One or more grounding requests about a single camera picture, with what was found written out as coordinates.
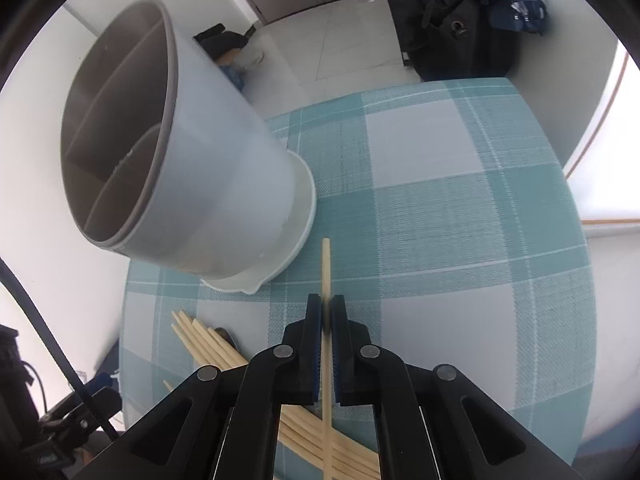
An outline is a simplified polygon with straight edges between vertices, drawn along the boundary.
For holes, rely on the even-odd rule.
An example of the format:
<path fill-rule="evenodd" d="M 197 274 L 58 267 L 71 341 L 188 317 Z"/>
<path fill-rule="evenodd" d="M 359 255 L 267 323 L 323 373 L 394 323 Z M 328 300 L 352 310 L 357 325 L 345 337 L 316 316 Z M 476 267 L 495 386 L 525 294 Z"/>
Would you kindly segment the bamboo chopstick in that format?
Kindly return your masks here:
<path fill-rule="evenodd" d="M 322 347 L 321 347 L 321 393 L 322 393 L 322 451 L 323 479 L 332 479 L 332 339 L 331 339 L 331 241 L 325 237 L 321 242 L 321 300 L 322 300 Z"/>

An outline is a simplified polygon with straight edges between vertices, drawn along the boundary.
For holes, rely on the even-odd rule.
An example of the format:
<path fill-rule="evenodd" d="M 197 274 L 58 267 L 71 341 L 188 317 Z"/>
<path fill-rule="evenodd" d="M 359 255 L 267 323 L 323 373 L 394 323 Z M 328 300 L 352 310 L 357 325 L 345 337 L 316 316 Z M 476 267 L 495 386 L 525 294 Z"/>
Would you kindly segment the bamboo chopstick pile piece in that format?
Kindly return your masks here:
<path fill-rule="evenodd" d="M 213 365 L 223 372 L 247 364 L 247 359 L 211 327 L 183 311 L 172 311 L 171 328 L 198 365 Z M 378 453 L 346 437 L 332 432 L 333 479 L 381 478 Z M 323 422 L 306 408 L 285 405 L 281 410 L 278 440 L 289 451 L 324 471 Z"/>

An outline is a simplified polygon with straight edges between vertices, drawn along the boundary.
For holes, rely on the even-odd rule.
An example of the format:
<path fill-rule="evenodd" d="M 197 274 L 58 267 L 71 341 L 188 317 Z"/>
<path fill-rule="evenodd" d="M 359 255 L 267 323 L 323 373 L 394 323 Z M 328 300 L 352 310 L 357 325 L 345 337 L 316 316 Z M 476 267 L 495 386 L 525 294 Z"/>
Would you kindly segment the teal plaid placemat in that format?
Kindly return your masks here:
<path fill-rule="evenodd" d="M 354 93 L 268 120 L 314 174 L 304 248 L 252 296 L 130 264 L 120 337 L 124 422 L 194 370 L 183 311 L 242 356 L 305 313 L 331 242 L 333 289 L 375 344 L 449 363 L 563 460 L 574 460 L 596 364 L 596 300 L 572 194 L 524 99 L 504 79 Z"/>

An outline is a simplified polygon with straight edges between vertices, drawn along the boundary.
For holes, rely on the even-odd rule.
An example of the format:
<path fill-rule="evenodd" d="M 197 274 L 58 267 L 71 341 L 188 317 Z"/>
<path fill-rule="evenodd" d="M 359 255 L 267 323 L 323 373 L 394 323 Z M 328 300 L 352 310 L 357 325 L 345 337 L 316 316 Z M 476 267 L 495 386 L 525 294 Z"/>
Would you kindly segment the white grey utensil holder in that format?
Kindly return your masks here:
<path fill-rule="evenodd" d="M 66 99 L 61 169 L 94 246 L 251 295 L 283 272 L 317 207 L 307 163 L 160 0 L 107 26 Z"/>

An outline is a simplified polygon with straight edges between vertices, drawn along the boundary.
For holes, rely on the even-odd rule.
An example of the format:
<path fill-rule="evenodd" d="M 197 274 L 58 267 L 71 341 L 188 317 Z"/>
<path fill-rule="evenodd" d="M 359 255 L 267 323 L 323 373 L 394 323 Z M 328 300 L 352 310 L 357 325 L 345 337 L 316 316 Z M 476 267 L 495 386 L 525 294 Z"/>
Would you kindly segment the black clothes pile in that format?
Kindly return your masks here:
<path fill-rule="evenodd" d="M 193 39 L 213 61 L 217 61 L 234 49 L 242 50 L 248 44 L 248 39 L 244 35 L 226 29 L 222 23 L 199 32 Z"/>

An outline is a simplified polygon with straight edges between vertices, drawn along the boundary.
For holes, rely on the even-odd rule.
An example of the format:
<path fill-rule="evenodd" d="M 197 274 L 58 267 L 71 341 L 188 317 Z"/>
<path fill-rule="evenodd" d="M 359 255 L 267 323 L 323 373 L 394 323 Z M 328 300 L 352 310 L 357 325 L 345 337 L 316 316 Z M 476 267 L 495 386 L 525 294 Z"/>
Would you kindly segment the black backpack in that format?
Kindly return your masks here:
<path fill-rule="evenodd" d="M 387 0 L 401 54 L 421 80 L 503 77 L 515 32 L 490 26 L 480 0 Z"/>

